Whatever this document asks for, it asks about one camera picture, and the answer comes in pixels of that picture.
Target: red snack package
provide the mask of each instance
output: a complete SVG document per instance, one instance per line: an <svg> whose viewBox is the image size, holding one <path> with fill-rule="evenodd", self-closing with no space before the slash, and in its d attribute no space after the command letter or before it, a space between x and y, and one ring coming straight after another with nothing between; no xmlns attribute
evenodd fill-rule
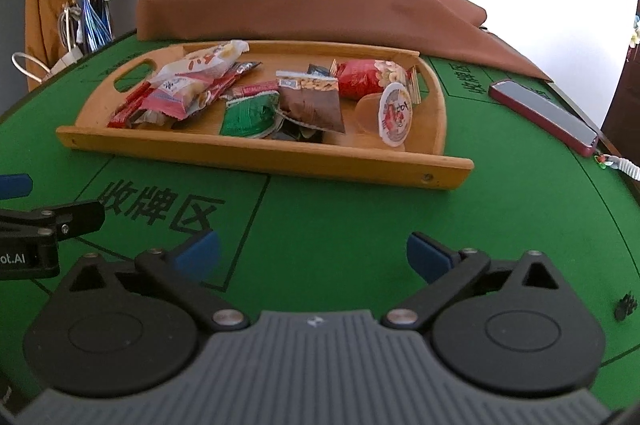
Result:
<svg viewBox="0 0 640 425"><path fill-rule="evenodd" d="M129 95L124 99L124 102L117 107L114 114L121 112L124 108L126 108L133 101L138 100L142 95L144 95L151 88L151 84L148 81L142 81Z"/></svg>
<svg viewBox="0 0 640 425"><path fill-rule="evenodd" d="M211 92L210 97L207 99L207 105L216 100L224 91L226 91L231 85L234 84L242 75L248 73L255 67L259 66L260 62L236 62L229 68L222 78L214 81L209 86L207 91Z"/></svg>
<svg viewBox="0 0 640 425"><path fill-rule="evenodd" d="M381 93L391 82L407 85L406 71L392 61L358 59L338 64L335 72L340 96L360 100Z"/></svg>
<svg viewBox="0 0 640 425"><path fill-rule="evenodd" d="M234 100L235 98L253 97L258 93L265 91L277 91L278 81L272 80L267 82L258 82L257 84L249 84L247 86L236 86L230 91L222 95L225 100Z"/></svg>
<svg viewBox="0 0 640 425"><path fill-rule="evenodd" d="M118 129L126 128L129 125L129 118L140 109L143 100L145 100L145 98L148 97L152 91L153 89L147 88L144 92L140 93L138 95L138 98L135 98L133 102L130 102L124 107L124 109L119 110L119 112L111 116L107 127Z"/></svg>

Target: green felt table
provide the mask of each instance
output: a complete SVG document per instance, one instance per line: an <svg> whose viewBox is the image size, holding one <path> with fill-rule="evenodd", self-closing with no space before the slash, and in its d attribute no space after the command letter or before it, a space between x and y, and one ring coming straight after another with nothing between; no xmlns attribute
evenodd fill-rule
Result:
<svg viewBox="0 0 640 425"><path fill-rule="evenodd" d="M60 144L55 129L73 124L102 79L167 44L125 37L0 119L0 174L26 172L34 183L30 196L2 208L96 198L105 204L100 231L60 244L63 274L88 251L130 259L146 248L172 248L208 225L223 253L207 285L252 319L266 309L370 309L379 317L424 285L406 262L414 230L499 259L538 249L606 332L594 393L610 407L640 397L640 315L623 323L613 317L626 291L640 293L640 208L618 173L488 97L488 85L505 73L425 57L446 97L446 154L476 165L452 192L133 160ZM561 101L542 82L509 76ZM163 210L150 210L153 198ZM0 371L29 396L40 389L24 361L22 336L59 281L0 282Z"/></svg>

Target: smartphone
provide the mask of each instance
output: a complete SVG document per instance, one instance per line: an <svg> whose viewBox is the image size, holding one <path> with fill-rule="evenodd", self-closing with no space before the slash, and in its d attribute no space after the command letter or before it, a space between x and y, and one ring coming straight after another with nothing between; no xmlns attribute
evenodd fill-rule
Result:
<svg viewBox="0 0 640 425"><path fill-rule="evenodd" d="M585 158L595 151L598 135L593 129L577 116L517 82L494 82L489 87L489 96L540 126Z"/></svg>

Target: blue gripper pad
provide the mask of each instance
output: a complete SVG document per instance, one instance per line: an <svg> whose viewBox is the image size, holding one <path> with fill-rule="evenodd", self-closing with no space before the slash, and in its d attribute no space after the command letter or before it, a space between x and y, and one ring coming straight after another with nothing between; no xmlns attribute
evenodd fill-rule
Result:
<svg viewBox="0 0 640 425"><path fill-rule="evenodd" d="M221 254L220 239L212 230L196 233L170 252L173 268L195 282L209 277L220 262Z"/></svg>
<svg viewBox="0 0 640 425"><path fill-rule="evenodd" d="M419 231L414 231L406 241L406 258L409 266L428 284L454 267L455 253Z"/></svg>
<svg viewBox="0 0 640 425"><path fill-rule="evenodd" d="M33 181L28 174L0 174L0 200L24 198L32 189Z"/></svg>

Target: wooden tray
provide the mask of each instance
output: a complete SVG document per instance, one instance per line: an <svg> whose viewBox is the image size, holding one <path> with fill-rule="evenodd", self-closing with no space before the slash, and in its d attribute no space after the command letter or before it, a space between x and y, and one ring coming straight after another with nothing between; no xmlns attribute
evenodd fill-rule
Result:
<svg viewBox="0 0 640 425"><path fill-rule="evenodd" d="M114 87L118 79L141 64L159 70L190 52L217 43L177 44L148 52L114 71L86 101L75 125L58 128L58 138L69 148L135 158L433 189L457 188L473 169L471 160L442 156L447 130L444 97L437 76L418 52L325 42L248 43L250 51L239 60L260 61L262 65L239 84L271 80L276 70L306 72L309 63L329 67L334 58L338 62L374 58L393 60L406 68L417 65L429 95L415 106L410 134L396 149L359 128L353 116L356 103L352 100L341 100L346 134L325 133L323 144L219 136L225 110L222 100L180 129L107 128L111 113L126 96Z"/></svg>

